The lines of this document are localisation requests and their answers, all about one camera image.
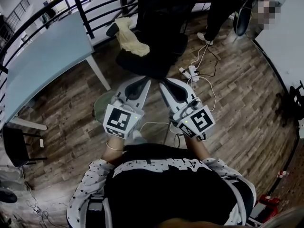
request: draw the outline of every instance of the shoe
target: shoe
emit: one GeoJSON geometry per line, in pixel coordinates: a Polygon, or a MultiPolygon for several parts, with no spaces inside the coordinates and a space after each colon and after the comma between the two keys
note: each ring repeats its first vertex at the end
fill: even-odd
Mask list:
{"type": "Polygon", "coordinates": [[[141,132],[138,131],[138,130],[134,130],[133,133],[132,133],[132,139],[135,140],[138,137],[142,137],[141,132]]]}
{"type": "Polygon", "coordinates": [[[210,46],[213,45],[213,40],[212,40],[212,41],[206,40],[206,39],[205,39],[205,34],[199,32],[199,33],[197,33],[197,35],[198,35],[198,38],[199,38],[200,40],[205,41],[205,42],[206,42],[208,45],[210,45],[210,46]]]}

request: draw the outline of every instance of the black office chair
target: black office chair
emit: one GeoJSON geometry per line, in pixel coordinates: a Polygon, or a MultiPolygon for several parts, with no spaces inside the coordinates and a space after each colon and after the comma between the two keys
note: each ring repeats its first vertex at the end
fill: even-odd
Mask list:
{"type": "MultiPolygon", "coordinates": [[[[155,79],[166,77],[186,49],[188,37],[181,33],[196,0],[138,0],[138,19],[135,34],[138,40],[150,47],[150,52],[140,57],[120,51],[118,65],[138,75],[155,79]]],[[[119,28],[114,23],[107,36],[114,36],[119,28]]]]}
{"type": "Polygon", "coordinates": [[[34,159],[29,158],[26,146],[30,144],[25,143],[23,136],[41,137],[40,135],[23,133],[20,129],[9,128],[6,126],[2,129],[5,152],[13,165],[21,167],[23,165],[36,164],[36,162],[33,161],[46,160],[46,157],[34,159]]]}
{"type": "Polygon", "coordinates": [[[277,97],[280,97],[282,104],[275,111],[276,114],[283,112],[283,127],[286,126],[287,120],[289,118],[294,118],[296,120],[302,120],[304,118],[304,96],[301,95],[300,89],[304,89],[304,85],[300,80],[300,86],[296,89],[293,86],[290,86],[289,94],[282,96],[281,94],[276,94],[277,97]]]}

